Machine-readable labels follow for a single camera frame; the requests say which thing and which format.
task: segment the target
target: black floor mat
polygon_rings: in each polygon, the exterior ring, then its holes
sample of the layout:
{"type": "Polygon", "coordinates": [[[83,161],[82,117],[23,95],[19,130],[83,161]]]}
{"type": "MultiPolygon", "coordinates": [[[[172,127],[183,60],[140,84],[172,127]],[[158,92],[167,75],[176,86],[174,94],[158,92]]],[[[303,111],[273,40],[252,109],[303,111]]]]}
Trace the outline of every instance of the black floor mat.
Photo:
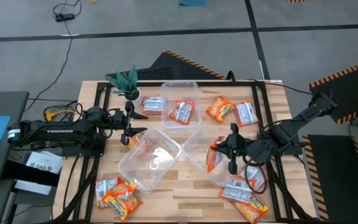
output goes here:
{"type": "MultiPolygon", "coordinates": [[[[107,75],[110,77],[116,76],[115,73],[107,75]]],[[[173,80],[177,76],[179,76],[178,70],[172,67],[152,67],[137,69],[138,80],[173,80]]]]}
{"type": "Polygon", "coordinates": [[[358,145],[349,136],[303,136],[320,219],[358,223],[358,145]]]}
{"type": "Polygon", "coordinates": [[[175,54],[172,51],[165,50],[158,56],[152,67],[172,67],[179,71],[175,76],[176,80],[220,80],[224,76],[197,64],[185,57],[175,54]]]}
{"type": "Polygon", "coordinates": [[[358,117],[358,65],[309,84],[312,93],[322,91],[338,102],[330,116],[338,124],[358,117]]]}

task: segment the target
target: wooden plank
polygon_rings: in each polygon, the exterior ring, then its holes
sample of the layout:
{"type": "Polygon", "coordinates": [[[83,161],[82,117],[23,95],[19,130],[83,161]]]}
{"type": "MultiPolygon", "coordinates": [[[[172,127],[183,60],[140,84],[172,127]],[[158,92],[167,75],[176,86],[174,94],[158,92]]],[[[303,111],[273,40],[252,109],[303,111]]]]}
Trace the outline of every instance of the wooden plank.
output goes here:
{"type": "MultiPolygon", "coordinates": [[[[224,82],[222,80],[213,80],[212,82],[224,82]]],[[[85,81],[82,84],[78,102],[84,109],[92,107],[94,96],[96,93],[95,81],[85,81]]],[[[140,87],[144,96],[159,96],[159,87],[140,87]]],[[[206,109],[214,102],[214,100],[222,95],[233,103],[241,103],[245,100],[252,101],[252,90],[250,87],[212,87],[200,86],[200,110],[203,123],[209,123],[213,128],[222,132],[222,135],[230,133],[229,124],[236,122],[234,113],[230,113],[225,120],[220,123],[205,113],[206,109]]],[[[270,103],[270,110],[274,120],[291,118],[290,109],[288,107],[285,90],[281,86],[267,85],[267,93],[270,103]]],[[[258,90],[259,103],[261,105],[262,119],[264,124],[267,123],[265,108],[263,107],[262,94],[258,90]]],[[[124,98],[111,95],[109,100],[109,108],[121,108],[124,106],[124,98]]],[[[136,108],[137,112],[141,112],[141,107],[136,108]]],[[[149,116],[148,120],[132,120],[132,127],[147,127],[163,130],[160,116],[149,116]]],[[[250,125],[240,128],[240,134],[246,138],[255,139],[258,131],[258,125],[250,125]]],[[[117,165],[118,162],[126,155],[129,148],[120,143],[122,131],[113,132],[111,138],[107,140],[104,156],[101,157],[98,169],[98,179],[114,178],[119,175],[117,165]]],[[[192,130],[181,132],[165,131],[177,143],[183,144],[186,139],[193,133],[192,130]]],[[[197,158],[202,161],[203,154],[199,154],[197,158]]],[[[66,189],[68,175],[74,158],[67,158],[63,164],[62,173],[60,175],[59,185],[53,205],[53,213],[55,216],[61,214],[63,196],[66,189]]],[[[306,179],[303,164],[293,156],[283,156],[283,168],[287,185],[290,192],[298,203],[305,208],[310,215],[315,215],[313,201],[311,199],[308,182],[306,179]]],[[[71,178],[68,188],[67,203],[76,193],[78,181],[80,178],[82,158],[77,165],[71,178]]],[[[201,172],[188,161],[182,154],[178,160],[172,165],[167,175],[157,185],[157,188],[149,194],[135,192],[136,197],[144,204],[137,211],[129,215],[126,222],[244,222],[241,214],[227,201],[218,197],[221,188],[212,184],[207,180],[201,172]]],[[[283,200],[279,197],[280,210],[283,212],[283,200]]],[[[269,207],[269,212],[258,221],[273,222],[272,200],[270,198],[269,188],[267,191],[259,195],[269,207]]],[[[83,203],[81,205],[81,216],[85,214],[85,202],[87,193],[84,194],[83,203]]],[[[97,209],[95,202],[92,207],[91,222],[120,222],[119,217],[113,209],[97,209]]]]}

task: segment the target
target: power adapter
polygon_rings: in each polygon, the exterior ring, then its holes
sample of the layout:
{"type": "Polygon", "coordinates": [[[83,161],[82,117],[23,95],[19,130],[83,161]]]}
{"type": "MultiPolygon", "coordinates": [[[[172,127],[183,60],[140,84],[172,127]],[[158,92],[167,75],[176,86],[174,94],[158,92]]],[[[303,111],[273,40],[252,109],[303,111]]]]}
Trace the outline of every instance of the power adapter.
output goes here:
{"type": "Polygon", "coordinates": [[[74,19],[74,14],[73,13],[66,13],[66,14],[56,13],[55,14],[56,22],[67,21],[67,20],[70,20],[70,19],[74,19]]]}

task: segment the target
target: clear plastic container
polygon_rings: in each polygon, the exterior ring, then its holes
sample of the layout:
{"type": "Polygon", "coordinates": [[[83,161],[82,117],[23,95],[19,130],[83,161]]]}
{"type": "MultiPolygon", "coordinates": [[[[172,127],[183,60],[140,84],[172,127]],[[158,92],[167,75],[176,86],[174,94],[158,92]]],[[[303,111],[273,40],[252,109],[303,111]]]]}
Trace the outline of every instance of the clear plastic container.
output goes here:
{"type": "Polygon", "coordinates": [[[118,163],[119,173],[150,193],[180,155],[180,145],[163,132],[151,129],[118,163]]]}
{"type": "Polygon", "coordinates": [[[200,93],[196,82],[166,82],[161,86],[161,96],[164,99],[164,111],[161,115],[165,128],[197,128],[201,124],[200,93]],[[194,111],[190,114],[190,123],[185,125],[169,118],[169,114],[178,108],[175,100],[192,101],[194,111]]]}
{"type": "MultiPolygon", "coordinates": [[[[221,187],[233,178],[228,170],[229,158],[226,155],[222,155],[222,160],[211,171],[207,172],[207,153],[209,146],[215,142],[219,136],[225,136],[230,133],[229,126],[221,128],[222,125],[201,125],[183,144],[182,152],[189,159],[189,161],[202,172],[211,182],[221,187]]],[[[244,161],[241,157],[236,159],[237,172],[240,171],[244,165],[244,161]]]]}

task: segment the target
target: white pot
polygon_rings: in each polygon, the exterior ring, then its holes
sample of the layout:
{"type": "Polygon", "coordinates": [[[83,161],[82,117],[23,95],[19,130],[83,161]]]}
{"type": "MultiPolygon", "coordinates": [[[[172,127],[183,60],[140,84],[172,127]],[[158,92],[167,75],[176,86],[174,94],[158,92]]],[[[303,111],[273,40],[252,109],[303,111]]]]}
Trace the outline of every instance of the white pot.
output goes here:
{"type": "Polygon", "coordinates": [[[140,91],[139,88],[137,88],[137,91],[139,91],[139,96],[136,98],[136,100],[127,100],[126,101],[131,101],[135,107],[140,106],[142,104],[142,92],[140,91]]]}

